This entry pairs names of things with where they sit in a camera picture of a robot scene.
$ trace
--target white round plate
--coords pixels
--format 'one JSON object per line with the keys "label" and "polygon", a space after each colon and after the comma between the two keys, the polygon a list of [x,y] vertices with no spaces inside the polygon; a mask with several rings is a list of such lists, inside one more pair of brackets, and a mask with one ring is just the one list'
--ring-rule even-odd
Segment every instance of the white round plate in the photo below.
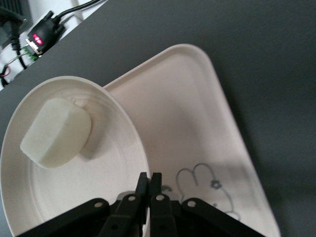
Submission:
{"label": "white round plate", "polygon": [[[61,167],[43,169],[20,150],[41,106],[51,98],[75,99],[91,116],[82,151]],[[99,85],[57,77],[35,87],[15,110],[1,152],[1,198],[12,234],[21,234],[93,198],[110,204],[135,190],[140,172],[149,174],[140,137],[121,105]]]}

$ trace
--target red wire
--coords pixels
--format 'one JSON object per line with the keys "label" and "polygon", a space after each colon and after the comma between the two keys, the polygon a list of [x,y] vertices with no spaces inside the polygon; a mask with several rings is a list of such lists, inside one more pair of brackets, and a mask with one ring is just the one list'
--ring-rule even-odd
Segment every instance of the red wire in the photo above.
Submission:
{"label": "red wire", "polygon": [[5,76],[7,76],[7,75],[9,75],[11,73],[11,68],[9,67],[9,65],[7,65],[6,68],[9,69],[9,72],[7,74],[5,74],[5,75],[2,75],[2,77],[5,77]]}

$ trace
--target table surface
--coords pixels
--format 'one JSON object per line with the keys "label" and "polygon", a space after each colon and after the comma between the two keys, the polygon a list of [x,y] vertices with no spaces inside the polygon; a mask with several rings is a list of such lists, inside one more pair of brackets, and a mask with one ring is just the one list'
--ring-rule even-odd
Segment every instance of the table surface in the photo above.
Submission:
{"label": "table surface", "polygon": [[[0,142],[39,83],[72,75],[104,86],[194,44],[212,60],[282,236],[313,236],[315,19],[314,0],[110,0],[0,92]],[[2,207],[0,236],[10,236]]]}

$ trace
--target soap bar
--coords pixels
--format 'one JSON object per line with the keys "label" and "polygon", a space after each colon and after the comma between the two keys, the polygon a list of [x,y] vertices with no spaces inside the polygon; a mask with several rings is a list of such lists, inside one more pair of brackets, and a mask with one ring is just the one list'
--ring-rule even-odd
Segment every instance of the soap bar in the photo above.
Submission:
{"label": "soap bar", "polygon": [[87,111],[63,98],[50,99],[35,117],[20,149],[39,166],[55,168],[81,151],[90,130]]}

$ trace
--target red digital display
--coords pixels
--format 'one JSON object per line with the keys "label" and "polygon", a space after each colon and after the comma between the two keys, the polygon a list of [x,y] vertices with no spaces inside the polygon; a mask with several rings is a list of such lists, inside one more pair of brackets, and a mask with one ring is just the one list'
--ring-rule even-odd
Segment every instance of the red digital display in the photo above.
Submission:
{"label": "red digital display", "polygon": [[33,38],[36,43],[43,44],[43,41],[40,39],[40,37],[37,36],[37,34],[33,34]]}

